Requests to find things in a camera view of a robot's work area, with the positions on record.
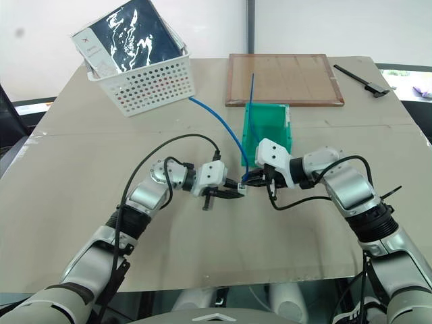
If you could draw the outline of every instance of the black cable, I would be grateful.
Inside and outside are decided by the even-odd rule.
[[[376,308],[379,309],[384,314],[387,313],[387,306],[381,303],[377,302],[368,302],[367,304],[364,304],[364,309],[367,311],[370,308]]]
[[[312,196],[312,197],[307,197],[307,198],[297,200],[296,202],[293,202],[293,203],[286,205],[286,206],[278,207],[276,205],[275,199],[271,193],[270,184],[266,184],[266,187],[267,187],[267,193],[269,194],[269,199],[270,199],[271,205],[277,211],[284,211],[286,209],[292,208],[294,206],[297,206],[299,204],[305,203],[306,201],[310,201],[310,200],[315,200],[315,199],[331,200],[329,197],[326,197],[326,196]]]
[[[0,309],[0,317],[2,317],[6,313],[12,311],[15,307],[17,307],[19,304],[26,301],[27,299],[28,298],[25,298],[23,300],[19,300],[17,302],[8,302],[7,304],[0,305],[0,307],[4,306],[2,309]]]
[[[128,319],[129,321],[135,321],[133,318],[131,318],[131,317],[123,314],[122,312],[119,312],[118,310],[116,310],[116,309],[114,309],[114,308],[112,308],[110,306],[107,306],[107,309],[109,309],[111,312],[114,312],[114,313],[116,313],[116,314],[124,317],[125,319]]]
[[[138,170],[142,167],[142,165],[148,160],[150,159],[150,157],[152,157],[158,150],[162,149],[165,145],[175,141],[175,140],[179,140],[181,138],[186,138],[186,137],[200,137],[200,138],[204,138],[205,140],[209,141],[214,147],[215,147],[215,155],[216,153],[219,154],[220,150],[219,147],[216,145],[216,143],[211,140],[210,138],[208,138],[207,136],[201,135],[201,134],[185,134],[185,135],[180,135],[174,138],[171,138],[167,141],[165,141],[164,143],[162,143],[161,145],[159,145],[157,148],[155,148],[153,151],[151,151],[143,160],[141,160],[141,162],[135,167],[135,170],[132,172],[131,176],[129,177],[129,180],[124,188],[123,194],[121,196],[121,200],[120,200],[120,204],[118,207],[118,213],[117,213],[117,221],[115,222],[115,235],[114,235],[114,251],[113,251],[113,264],[111,267],[111,277],[109,278],[109,290],[113,289],[113,276],[115,273],[115,270],[117,269],[117,262],[118,262],[118,258],[119,258],[119,238],[120,238],[120,225],[122,224],[122,214],[123,214],[123,208],[124,205],[126,203],[126,197],[128,195],[128,191],[129,191],[129,187],[133,181],[133,179],[135,178],[135,175],[138,173]],[[105,311],[107,310],[108,307],[108,301],[106,301],[102,307],[101,310],[99,311],[98,314],[98,319],[97,319],[97,323],[100,323],[102,321],[103,315],[105,314]]]
[[[402,188],[402,186],[398,186],[398,187],[394,188],[392,191],[389,191],[387,194],[384,194],[383,196],[381,196],[381,200],[387,199],[389,196],[391,196],[392,194],[394,194],[400,188]]]
[[[366,261],[366,252],[363,251],[362,287],[360,291],[360,324],[363,324],[363,317],[365,317]]]
[[[360,160],[363,162],[364,164],[364,168],[366,169],[366,173],[367,173],[367,181],[369,181],[369,183],[373,186],[373,182],[372,182],[372,172],[371,172],[371,167],[369,166],[369,163],[366,161],[366,159],[364,157],[361,157],[360,155],[350,155],[349,157],[343,157],[340,160],[337,160],[335,163],[332,163],[331,165],[329,165],[328,167],[326,167],[317,177],[317,179],[315,179],[313,185],[317,185],[321,179],[323,178],[323,176],[330,171],[331,169],[333,169],[336,165],[339,165],[340,163],[343,163],[345,161],[348,160]]]
[[[168,206],[168,204],[171,202],[171,200],[173,198],[173,186],[171,185],[171,180],[169,179],[169,174],[168,174],[168,161],[169,160],[173,160],[173,161],[177,162],[178,164],[183,165],[183,163],[178,161],[175,157],[167,157],[164,160],[164,162],[163,162],[163,174],[165,175],[165,180],[167,181],[168,190],[169,190],[169,197],[168,197],[167,202],[165,204],[163,204],[160,209],[164,209],[166,206]]]
[[[358,274],[357,274],[357,275],[356,275],[356,276],[351,280],[350,284],[349,284],[348,287],[344,290],[344,292],[342,292],[342,295],[340,296],[340,298],[339,298],[339,300],[337,301],[336,306],[335,306],[335,308],[334,308],[334,310],[333,310],[333,314],[332,314],[332,316],[330,317],[329,324],[333,324],[333,319],[335,318],[336,313],[338,312],[338,308],[339,308],[339,306],[340,306],[342,300],[345,298],[345,295],[346,295],[346,294],[351,290],[352,286],[356,283],[356,281],[359,280],[360,277],[362,277],[362,275],[363,275],[363,271],[360,272],[360,273],[358,273]]]

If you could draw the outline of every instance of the blue cable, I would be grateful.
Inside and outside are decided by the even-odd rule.
[[[213,116],[215,116],[222,123],[222,125],[225,126],[225,128],[229,132],[229,135],[231,135],[231,137],[233,138],[234,142],[236,142],[238,148],[240,149],[240,152],[243,155],[244,162],[246,164],[246,173],[242,176],[242,181],[246,181],[248,179],[248,174],[249,174],[249,161],[248,161],[248,157],[246,155],[246,152],[243,149],[243,146],[240,144],[240,142],[237,139],[237,137],[234,134],[234,132],[231,130],[231,128],[228,126],[228,124],[225,122],[225,120],[223,120],[222,117],[219,116],[217,114],[217,112],[214,111],[214,110],[212,110],[209,106],[207,106],[206,104],[200,102],[198,99],[195,99],[194,97],[189,97],[189,100],[192,101],[193,103],[196,103],[197,105],[200,105],[202,108],[204,108],[205,110],[207,110],[209,113],[211,113]]]
[[[259,143],[259,136],[257,132],[255,131],[254,124],[252,122],[252,99],[254,97],[254,73],[252,73],[252,81],[250,82],[250,98],[249,98],[249,128],[250,132],[252,133],[252,136],[255,138],[256,142]]]

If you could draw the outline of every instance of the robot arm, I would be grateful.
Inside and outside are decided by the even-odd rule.
[[[342,153],[325,147],[294,159],[284,147],[264,139],[256,150],[255,163],[282,174],[291,188],[294,184],[311,188],[319,180],[370,257],[367,272],[378,297],[389,303],[388,323],[430,323],[432,269],[392,217],[393,208],[382,201],[368,180],[348,162],[321,175],[342,158]],[[275,185],[273,179],[265,181]]]
[[[194,196],[201,196],[206,188],[225,184],[227,169],[220,160],[205,163],[197,172],[193,165],[185,165],[172,160],[167,162],[173,189],[183,189]],[[165,202],[168,192],[163,161],[159,160],[144,181],[129,193],[123,207],[115,273],[111,276],[118,210],[72,259],[59,284],[37,292],[2,316],[2,324],[86,323],[93,305],[110,300],[117,291],[130,267],[126,255],[132,253],[140,235]]]

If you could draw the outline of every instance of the white wall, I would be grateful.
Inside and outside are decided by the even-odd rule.
[[[432,65],[431,0],[256,0],[256,53]]]
[[[0,83],[12,101],[55,97],[82,58],[70,36],[126,0],[0,0]],[[244,0],[153,0],[193,57],[246,52]]]

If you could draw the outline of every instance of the wooden board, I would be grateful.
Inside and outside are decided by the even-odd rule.
[[[226,106],[249,101],[293,107],[342,106],[344,99],[325,54],[230,54]]]

